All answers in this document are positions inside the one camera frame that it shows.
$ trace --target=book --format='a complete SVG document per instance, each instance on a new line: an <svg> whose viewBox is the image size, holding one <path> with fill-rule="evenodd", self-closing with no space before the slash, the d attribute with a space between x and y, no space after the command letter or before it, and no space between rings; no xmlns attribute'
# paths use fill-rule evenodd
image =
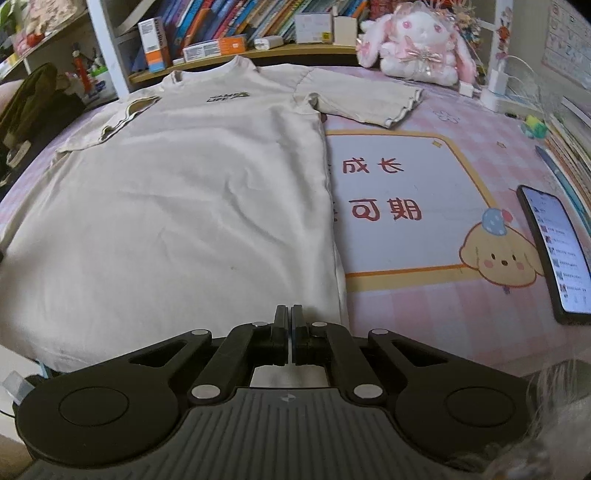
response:
<svg viewBox="0 0 591 480"><path fill-rule="evenodd" d="M273 0L271 2L271 9L269 10L269 13L267 13L265 18L262 19L261 23L256 28L256 30L248 37L249 42L251 42L255 38L264 37L264 35L262 35L262 32L267 29L271 20L274 19L275 16L277 16L277 13L281 9L282 5L282 0Z"/></svg>
<svg viewBox="0 0 591 480"><path fill-rule="evenodd" d="M562 97L562 104L591 128L591 106L576 104L566 97Z"/></svg>
<svg viewBox="0 0 591 480"><path fill-rule="evenodd" d="M177 10L180 8L182 1L183 0L173 0L172 5L170 6L168 11L166 12L165 17L163 18L165 24L170 24L170 22L172 22L173 16L176 14Z"/></svg>
<svg viewBox="0 0 591 480"><path fill-rule="evenodd" d="M353 13L359 8L359 6L363 3L363 0L353 0L345 9L343 15L346 17L352 17Z"/></svg>
<svg viewBox="0 0 591 480"><path fill-rule="evenodd" d="M181 44L183 43L183 39L187 35L189 27L191 26L191 23L193 22L193 19L197 15L197 11L199 10L202 4L203 0L193 0L189 5L189 9L187 10L183 18L183 23L178 28L176 36L174 37L174 43L171 48L171 55L173 58L180 57L183 54L183 51L180 48Z"/></svg>
<svg viewBox="0 0 591 480"><path fill-rule="evenodd" d="M211 24L207 28L207 30L205 32L205 36L203 37L204 40L211 40L211 39L213 39L213 36L216 34L217 29L220 27L220 25L222 25L224 19L226 18L226 16L228 15L228 13L230 13L230 10L232 8L234 8L234 5L236 5L236 2L237 1L238 0L227 0L223 4L223 6L221 7L221 9L219 10L218 13L216 13L215 18L213 19L213 21L211 22Z"/></svg>
<svg viewBox="0 0 591 480"><path fill-rule="evenodd" d="M277 29L275 30L274 35L281 35L280 32L281 30L283 30L283 28L285 27L285 25L292 19L294 18L294 15L296 14L296 12L300 9L300 7L302 6L302 4L304 3L305 0L297 0L295 2L293 2L291 4L291 7L289 9L289 11L287 12L287 14L283 17L283 19L281 19L280 24L277 26Z"/></svg>
<svg viewBox="0 0 591 480"><path fill-rule="evenodd" d="M195 33L195 37L194 37L193 41L199 42L199 41L205 40L205 35L207 33L207 30L209 29L211 24L215 21L217 13L220 11L220 9L222 8L225 1L226 0L213 0L212 6L210 9L211 12L209 15L206 15L205 18L203 19L201 26L197 29L197 33Z"/></svg>
<svg viewBox="0 0 591 480"><path fill-rule="evenodd" d="M340 2L339 4L339 16L340 17L349 17L350 15L346 15L345 12L347 10L349 10L349 8L351 8L353 6L353 4L355 2L357 2L358 0L345 0L343 2Z"/></svg>
<svg viewBox="0 0 591 480"><path fill-rule="evenodd" d="M589 160L587 152L554 115L550 115L550 129L554 135L559 137L558 140L569 152L569 156L574 160L575 168L582 173L584 182L591 190L591 160Z"/></svg>
<svg viewBox="0 0 591 480"><path fill-rule="evenodd" d="M568 110L562 114L562 123L591 157L591 129L577 115Z"/></svg>
<svg viewBox="0 0 591 480"><path fill-rule="evenodd" d="M191 25L187 30L187 34L185 35L183 42L181 43L181 50L192 44L197 30L199 29L203 21L207 18L207 16L211 13L212 3L213 0L205 0L202 3L201 7L199 8L199 11L197 12L197 15L195 15L195 18L193 18L193 21L191 22Z"/></svg>
<svg viewBox="0 0 591 480"><path fill-rule="evenodd" d="M282 13L285 13L286 5L290 4L290 1L280 0L277 4L277 9L273 11L273 13L269 16L268 19L265 20L266 27L264 27L259 33L258 38L266 37L270 35L271 28L275 25L275 22L279 19L279 16Z"/></svg>
<svg viewBox="0 0 591 480"><path fill-rule="evenodd" d="M567 143L563 136L564 131L554 115L550 116L548 129L550 131L550 135L546 138L548 146L558 156L559 162L564 167L565 175L571 180L573 187L579 191L580 198L584 200L585 204L591 206L591 176L585 172L576 149L572 148L573 144Z"/></svg>
<svg viewBox="0 0 591 480"><path fill-rule="evenodd" d="M231 36L238 33L238 28L240 27L240 25L242 25L242 22L244 22L244 20L248 17L248 15L256 7L257 1L258 0L249 0L249 2L246 4L244 10L242 11L242 13L240 15L238 15L238 18L236 19L234 26L230 27L230 29L228 30L228 33L227 33L228 37L231 37Z"/></svg>
<svg viewBox="0 0 591 480"><path fill-rule="evenodd" d="M551 151L545 150L545 149L541 148L539 145L535 146L535 150L538 153L538 155L542 158L542 160L544 160L546 165L548 165L548 167L554 173L556 178L558 179L558 182L560 183L561 187L564 189L566 195L569 197L570 201L572 202L575 210L577 210L579 217L583 221L583 224L585 225L585 229L587 230L587 233L589 235L591 235L591 218L587 214L585 207L581 203L580 198L578 197L577 193L574 191L572 185L569 183L569 181L564 176L562 171L558 168L556 157L554 156L554 154Z"/></svg>
<svg viewBox="0 0 591 480"><path fill-rule="evenodd" d="M586 193L584 192L580 182L577 178L575 178L571 171L570 167L568 166L568 162L566 161L565 157L563 156L563 152L557 146L555 142L550 141L549 139L546 142L546 146L548 147L547 152L553 157L552 160L558 169L562 172L563 176L566 178L568 184L574 190L576 196L581 200L581 204L584 207L585 212L588 215L591 215L590 203L586 197Z"/></svg>
<svg viewBox="0 0 591 480"><path fill-rule="evenodd" d="M293 13L291 14L291 16L289 18L287 18L287 20L283 23L283 25L281 26L278 35L282 36L283 39L285 40L285 35L287 34L287 31L290 29L290 27L292 27L296 21L296 15L300 12L302 12L308 5L310 5L310 3L312 2L312 0L303 0L303 2L297 6L295 8L295 10L293 11Z"/></svg>
<svg viewBox="0 0 591 480"><path fill-rule="evenodd" d="M180 27L181 18L184 18L187 14L187 9L190 7L190 4L191 0L180 0L177 6L173 9L168 25L166 25L166 23L164 25L169 48L174 45L174 39L176 38L177 30Z"/></svg>
<svg viewBox="0 0 591 480"><path fill-rule="evenodd" d="M276 35L280 26L283 25L285 18L292 11L292 7L298 2L298 0L285 0L283 7L279 10L279 13L275 17L275 20L271 23L267 29L267 35Z"/></svg>
<svg viewBox="0 0 591 480"><path fill-rule="evenodd" d="M363 0L359 4L359 6L355 9L355 11L351 15L351 17L353 17L353 18L359 18L361 16L361 14L367 9L368 6L369 6L368 0Z"/></svg>
<svg viewBox="0 0 591 480"><path fill-rule="evenodd" d="M230 29L230 23L236 21L236 19L238 18L238 12L242 9L242 7L244 7L244 2L245 0L238 0L236 5L234 5L234 7L230 10L230 13L226 15L226 18L213 35L214 40L226 36L228 30Z"/></svg>
<svg viewBox="0 0 591 480"><path fill-rule="evenodd" d="M302 13L308 14L316 12L316 6L320 3L320 0L312 0L303 10Z"/></svg>
<svg viewBox="0 0 591 480"><path fill-rule="evenodd" d="M261 9L259 13L254 15L249 22L254 28L258 28L264 19L266 19L271 11L277 6L277 0L269 0L265 3L265 8Z"/></svg>
<svg viewBox="0 0 591 480"><path fill-rule="evenodd" d="M238 28L236 29L236 34L240 34L247 30L254 21L254 19L257 18L258 15L260 15L261 12L267 8L269 1L270 0L258 0L258 2L255 5L255 8L253 8L251 12L248 14L248 16L242 21L242 23L238 25Z"/></svg>

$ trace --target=orange frame border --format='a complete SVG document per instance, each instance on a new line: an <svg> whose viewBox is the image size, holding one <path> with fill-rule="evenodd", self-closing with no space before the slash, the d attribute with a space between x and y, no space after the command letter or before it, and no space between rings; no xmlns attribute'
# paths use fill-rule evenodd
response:
<svg viewBox="0 0 591 480"><path fill-rule="evenodd" d="M496 207L496 201L478 172L472 167L460 148L449 138L439 134L414 131L388 131L377 129L364 130L328 130L328 136L337 135L393 135L396 137L422 137L440 140L455 155L456 159L471 179L472 183L489 207ZM348 292L394 290L403 287L417 287L482 278L480 273L464 264L442 265L439 267L406 268L401 270L382 270L375 272L355 272L345 275Z"/></svg>

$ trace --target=phone screen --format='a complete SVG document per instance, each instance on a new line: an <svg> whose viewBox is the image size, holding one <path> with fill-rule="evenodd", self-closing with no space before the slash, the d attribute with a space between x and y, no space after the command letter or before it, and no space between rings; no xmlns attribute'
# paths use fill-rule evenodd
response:
<svg viewBox="0 0 591 480"><path fill-rule="evenodd" d="M563 309L591 314L591 274L562 203L553 195L525 186L523 193L544 239Z"/></svg>

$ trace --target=orange box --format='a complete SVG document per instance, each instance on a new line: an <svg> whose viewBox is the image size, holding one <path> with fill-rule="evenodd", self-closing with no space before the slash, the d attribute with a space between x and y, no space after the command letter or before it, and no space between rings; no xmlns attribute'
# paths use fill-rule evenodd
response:
<svg viewBox="0 0 591 480"><path fill-rule="evenodd" d="M222 55L231 55L246 52L246 38L244 35L235 37L223 37L217 41Z"/></svg>
<svg viewBox="0 0 591 480"><path fill-rule="evenodd" d="M149 70L155 73L170 66L170 53L168 52L162 18L150 18L140 22L138 23L138 29Z"/></svg>

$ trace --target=printed logo on shirt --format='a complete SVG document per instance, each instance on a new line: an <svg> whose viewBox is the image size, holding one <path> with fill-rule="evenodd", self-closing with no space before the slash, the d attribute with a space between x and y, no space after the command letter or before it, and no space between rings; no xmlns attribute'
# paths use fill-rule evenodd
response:
<svg viewBox="0 0 591 480"><path fill-rule="evenodd" d="M219 102L221 100L230 100L233 98L250 97L248 92L226 93L225 95L214 95L209 98L208 102Z"/></svg>

